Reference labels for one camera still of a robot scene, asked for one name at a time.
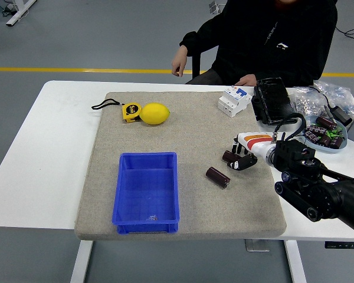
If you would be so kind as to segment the person's right hand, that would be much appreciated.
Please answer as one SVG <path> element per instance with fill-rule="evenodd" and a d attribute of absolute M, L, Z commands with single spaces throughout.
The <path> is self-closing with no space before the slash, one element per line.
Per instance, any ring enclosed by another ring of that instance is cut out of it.
<path fill-rule="evenodd" d="M 171 67 L 172 67 L 171 73 L 174 76 L 182 77 L 186 67 L 187 60 L 188 60 L 188 49 L 186 46 L 181 45 L 171 62 Z"/>

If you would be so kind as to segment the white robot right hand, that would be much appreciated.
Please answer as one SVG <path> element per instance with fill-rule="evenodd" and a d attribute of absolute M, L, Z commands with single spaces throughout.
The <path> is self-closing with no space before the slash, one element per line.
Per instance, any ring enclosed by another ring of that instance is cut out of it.
<path fill-rule="evenodd" d="M 237 171 L 245 170 L 255 165 L 259 159 L 273 166 L 275 148 L 276 139 L 270 133 L 239 133 L 234 138 L 232 152 L 239 154 L 244 149 L 244 156 L 228 162 L 227 166 Z"/>

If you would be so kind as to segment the person's left hand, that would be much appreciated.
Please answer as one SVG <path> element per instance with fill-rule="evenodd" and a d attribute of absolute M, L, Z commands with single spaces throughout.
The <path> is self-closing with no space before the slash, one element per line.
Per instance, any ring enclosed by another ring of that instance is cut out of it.
<path fill-rule="evenodd" d="M 254 74 L 247 74 L 239 79 L 236 86 L 250 86 L 254 87 L 257 84 L 257 78 Z"/>

